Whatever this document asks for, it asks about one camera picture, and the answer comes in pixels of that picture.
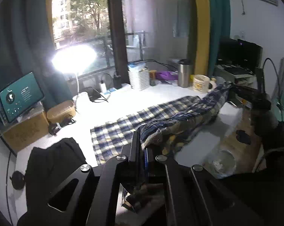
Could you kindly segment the white bear cartoon mug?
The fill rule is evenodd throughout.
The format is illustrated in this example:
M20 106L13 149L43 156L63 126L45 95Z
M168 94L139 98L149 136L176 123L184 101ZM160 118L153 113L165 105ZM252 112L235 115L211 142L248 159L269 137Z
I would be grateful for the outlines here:
M196 92L207 93L217 87L216 80L205 75L194 75L192 80L192 88Z

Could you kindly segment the cardboard box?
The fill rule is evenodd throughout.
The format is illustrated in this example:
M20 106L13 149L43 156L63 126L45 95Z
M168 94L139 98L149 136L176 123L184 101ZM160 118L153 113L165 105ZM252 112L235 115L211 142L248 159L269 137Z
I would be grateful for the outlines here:
M49 134L48 126L46 113L43 111L30 119L14 125L4 133L4 139L15 152L19 152Z

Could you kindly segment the stainless steel tumbler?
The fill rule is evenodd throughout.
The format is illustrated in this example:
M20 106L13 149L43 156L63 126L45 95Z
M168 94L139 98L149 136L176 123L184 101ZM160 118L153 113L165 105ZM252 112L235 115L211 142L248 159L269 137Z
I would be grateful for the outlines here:
M187 88L190 85L190 75L194 66L187 59L182 59L178 63L178 85Z

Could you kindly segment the white power strip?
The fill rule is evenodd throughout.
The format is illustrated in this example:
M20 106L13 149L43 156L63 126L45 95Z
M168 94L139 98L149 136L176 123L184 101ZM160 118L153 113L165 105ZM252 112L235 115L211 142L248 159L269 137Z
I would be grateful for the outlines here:
M115 92L115 91L116 91L115 88L107 89L106 92L102 93L102 97L103 97L104 99L108 100L109 97L111 96L111 94L112 94L113 92Z

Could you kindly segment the round black puck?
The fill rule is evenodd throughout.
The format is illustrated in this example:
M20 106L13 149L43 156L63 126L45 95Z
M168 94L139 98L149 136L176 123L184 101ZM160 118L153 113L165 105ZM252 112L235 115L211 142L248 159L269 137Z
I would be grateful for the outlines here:
M9 177L12 187L15 190L22 190L25 186L24 175L20 171L14 171Z

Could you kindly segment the black folded garment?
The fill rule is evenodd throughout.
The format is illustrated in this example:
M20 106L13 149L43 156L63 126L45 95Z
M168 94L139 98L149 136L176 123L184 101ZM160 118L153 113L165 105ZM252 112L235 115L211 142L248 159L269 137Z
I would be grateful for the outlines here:
M63 138L46 149L34 147L25 172L27 211L46 203L50 193L85 163L74 138Z

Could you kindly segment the white charger block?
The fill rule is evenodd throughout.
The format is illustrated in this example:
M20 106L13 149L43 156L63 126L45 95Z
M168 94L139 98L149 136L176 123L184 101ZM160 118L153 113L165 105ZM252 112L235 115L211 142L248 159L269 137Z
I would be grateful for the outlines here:
M106 87L106 84L104 82L101 82L99 84L99 86L100 86L100 89L101 89L102 93L106 93L107 92L107 87Z

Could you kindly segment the black power adapter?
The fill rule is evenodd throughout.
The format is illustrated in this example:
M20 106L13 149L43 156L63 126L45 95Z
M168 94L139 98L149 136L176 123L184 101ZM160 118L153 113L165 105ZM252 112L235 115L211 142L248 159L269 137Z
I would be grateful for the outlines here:
M113 85L114 85L115 89L121 89L122 88L122 79L121 79L120 75L114 75Z

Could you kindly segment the blue plastic bag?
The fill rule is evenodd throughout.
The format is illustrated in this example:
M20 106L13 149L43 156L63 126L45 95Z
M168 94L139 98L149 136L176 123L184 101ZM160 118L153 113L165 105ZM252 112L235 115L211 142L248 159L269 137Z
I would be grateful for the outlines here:
M144 61L132 62L127 65L128 70L132 72L140 72L146 68L146 63Z

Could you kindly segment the blue yellow plaid pants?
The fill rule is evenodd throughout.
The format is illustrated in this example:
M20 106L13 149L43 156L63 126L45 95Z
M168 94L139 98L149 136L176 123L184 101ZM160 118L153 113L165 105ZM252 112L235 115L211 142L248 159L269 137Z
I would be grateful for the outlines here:
M131 143L135 131L139 132L142 150L154 144L164 155L175 155L192 140L198 128L215 120L231 86L230 82L225 82L202 98L184 96L92 128L90 134L97 164L103 165L121 154L122 147Z

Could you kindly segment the black laptop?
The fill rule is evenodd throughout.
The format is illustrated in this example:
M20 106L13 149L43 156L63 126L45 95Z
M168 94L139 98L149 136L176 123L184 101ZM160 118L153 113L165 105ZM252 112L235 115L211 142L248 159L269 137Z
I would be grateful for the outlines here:
M262 59L263 48L241 39L224 38L219 44L216 65L237 75L255 75Z

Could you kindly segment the white desk lamp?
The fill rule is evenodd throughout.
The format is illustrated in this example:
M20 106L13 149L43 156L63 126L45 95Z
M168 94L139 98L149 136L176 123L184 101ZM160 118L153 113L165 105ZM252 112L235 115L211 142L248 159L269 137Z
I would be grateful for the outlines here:
M85 73L97 60L96 51L88 44L79 43L59 49L52 58L54 68L64 75L74 75L77 94L74 100L75 110L80 94L79 76Z

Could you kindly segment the teal screen tablet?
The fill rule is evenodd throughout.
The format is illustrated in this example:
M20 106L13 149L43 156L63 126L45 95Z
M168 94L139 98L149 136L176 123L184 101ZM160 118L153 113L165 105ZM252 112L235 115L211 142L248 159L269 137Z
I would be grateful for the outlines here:
M0 91L0 103L8 123L30 110L44 98L44 93L31 71Z

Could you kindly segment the white perforated plastic basket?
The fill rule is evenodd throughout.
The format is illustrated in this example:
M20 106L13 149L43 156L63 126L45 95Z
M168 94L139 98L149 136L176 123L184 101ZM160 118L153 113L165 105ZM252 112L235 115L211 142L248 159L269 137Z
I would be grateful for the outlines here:
M142 91L150 87L150 75L147 68L137 72L128 71L131 88Z

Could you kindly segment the brown oval lidded box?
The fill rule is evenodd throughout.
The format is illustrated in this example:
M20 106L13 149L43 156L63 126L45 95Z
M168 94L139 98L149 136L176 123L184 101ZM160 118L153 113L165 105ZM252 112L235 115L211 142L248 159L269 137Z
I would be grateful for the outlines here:
M50 123L62 122L67 117L73 118L76 115L74 102L71 100L62 102L47 111L47 119Z

